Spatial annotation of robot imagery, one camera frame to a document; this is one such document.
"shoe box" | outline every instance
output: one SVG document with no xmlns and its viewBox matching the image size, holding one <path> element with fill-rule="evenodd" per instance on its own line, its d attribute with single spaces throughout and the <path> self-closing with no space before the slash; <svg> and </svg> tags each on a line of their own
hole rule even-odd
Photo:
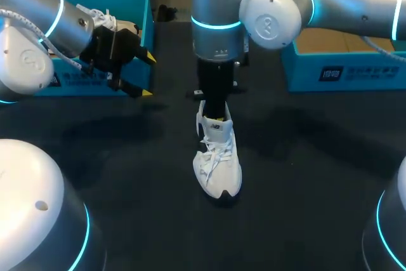
<svg viewBox="0 0 406 271">
<path fill-rule="evenodd" d="M 371 38 L 379 47 L 406 56 L 406 42 Z M 305 29 L 282 50 L 288 90 L 356 91 L 406 89 L 406 65 L 378 53 L 359 36 Z"/>
</svg>

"white shoelace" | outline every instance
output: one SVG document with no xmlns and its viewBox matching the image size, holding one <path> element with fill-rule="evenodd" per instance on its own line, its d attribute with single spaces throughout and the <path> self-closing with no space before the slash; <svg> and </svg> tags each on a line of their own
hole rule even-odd
<svg viewBox="0 0 406 271">
<path fill-rule="evenodd" d="M 233 149 L 233 135 L 230 133 L 230 137 L 226 143 L 210 142 L 205 136 L 201 143 L 206 144 L 207 152 L 203 153 L 203 158 L 208 160 L 200 165 L 200 173 L 206 175 L 206 184 L 209 182 L 211 174 L 216 169 L 217 165 L 223 161 L 230 161 L 232 157 Z"/>
<path fill-rule="evenodd" d="M 81 4 L 76 5 L 76 8 L 90 15 L 95 23 L 95 28 L 104 25 L 106 28 L 116 31 L 117 30 L 117 19 L 114 16 L 110 15 L 110 11 L 107 10 L 104 14 L 100 10 L 92 9 L 89 10 L 87 7 L 82 6 Z"/>
<path fill-rule="evenodd" d="M 109 28 L 110 30 L 117 29 L 117 20 L 115 19 L 114 16 L 110 15 L 109 10 L 107 10 L 106 14 L 96 9 L 93 9 L 90 12 L 91 12 L 90 15 L 93 17 L 93 20 L 95 21 L 95 27 L 104 25 L 106 28 Z"/>
</svg>

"sneaker tongue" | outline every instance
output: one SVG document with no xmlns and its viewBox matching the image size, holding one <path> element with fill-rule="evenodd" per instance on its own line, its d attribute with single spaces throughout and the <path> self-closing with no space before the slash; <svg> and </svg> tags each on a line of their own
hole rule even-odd
<svg viewBox="0 0 406 271">
<path fill-rule="evenodd" d="M 202 126 L 204 135 L 210 142 L 226 143 L 230 138 L 233 121 L 221 122 L 203 117 Z"/>
</svg>

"new balance logo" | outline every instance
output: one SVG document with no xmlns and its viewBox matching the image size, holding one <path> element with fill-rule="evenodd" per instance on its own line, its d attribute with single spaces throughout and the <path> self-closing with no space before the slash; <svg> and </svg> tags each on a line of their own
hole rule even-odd
<svg viewBox="0 0 406 271">
<path fill-rule="evenodd" d="M 220 125 L 217 125 L 217 124 L 212 124 L 212 125 L 211 125 L 211 128 L 212 128 L 212 129 L 220 130 L 220 127 L 221 127 L 221 126 L 220 126 Z"/>
</svg>

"shoelace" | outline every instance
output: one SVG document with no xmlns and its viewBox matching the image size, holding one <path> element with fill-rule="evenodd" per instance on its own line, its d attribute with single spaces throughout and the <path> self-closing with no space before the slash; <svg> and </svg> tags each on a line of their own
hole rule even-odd
<svg viewBox="0 0 406 271">
<path fill-rule="evenodd" d="M 95 19 L 95 25 L 104 25 L 110 30 L 117 29 L 117 20 L 114 16 L 110 15 L 109 10 L 104 14 L 102 11 L 92 9 L 90 10 L 90 15 Z"/>
<path fill-rule="evenodd" d="M 209 182 L 211 174 L 216 169 L 217 165 L 223 161 L 231 160 L 232 148 L 233 148 L 233 136 L 230 133 L 230 137 L 226 143 L 210 142 L 205 136 L 201 143 L 206 144 L 207 152 L 203 154 L 203 157 L 210 157 L 204 164 L 200 166 L 200 173 L 206 175 L 206 184 Z M 204 168 L 209 166 L 209 171 L 205 171 Z"/>
</svg>

